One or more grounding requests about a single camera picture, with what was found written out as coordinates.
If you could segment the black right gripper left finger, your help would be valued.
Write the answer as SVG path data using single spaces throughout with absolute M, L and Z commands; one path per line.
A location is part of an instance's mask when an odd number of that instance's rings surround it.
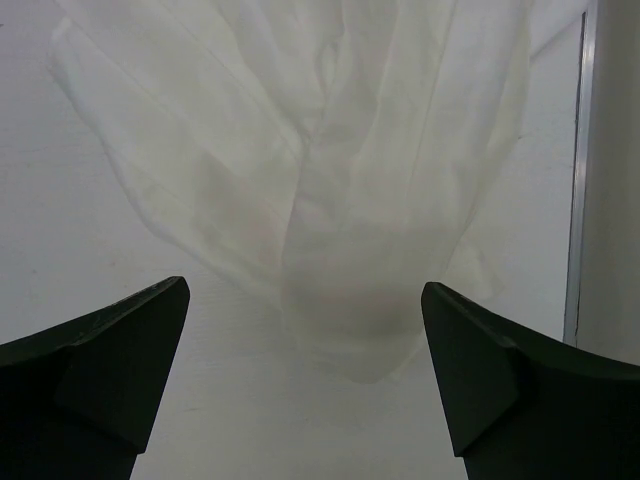
M 190 290 L 169 277 L 1 347 L 1 476 L 128 479 L 148 446 Z

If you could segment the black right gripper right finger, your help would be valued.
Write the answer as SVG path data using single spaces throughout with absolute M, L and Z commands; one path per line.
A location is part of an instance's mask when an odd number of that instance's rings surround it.
M 468 478 L 638 478 L 638 366 L 540 334 L 442 283 L 425 285 L 421 307 Z

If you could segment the white pleated skirt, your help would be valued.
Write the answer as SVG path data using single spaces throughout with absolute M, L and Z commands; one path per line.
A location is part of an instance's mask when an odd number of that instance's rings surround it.
M 520 130 L 527 1 L 64 1 L 52 75 L 157 234 L 374 383 L 427 282 L 493 278 L 469 227 Z

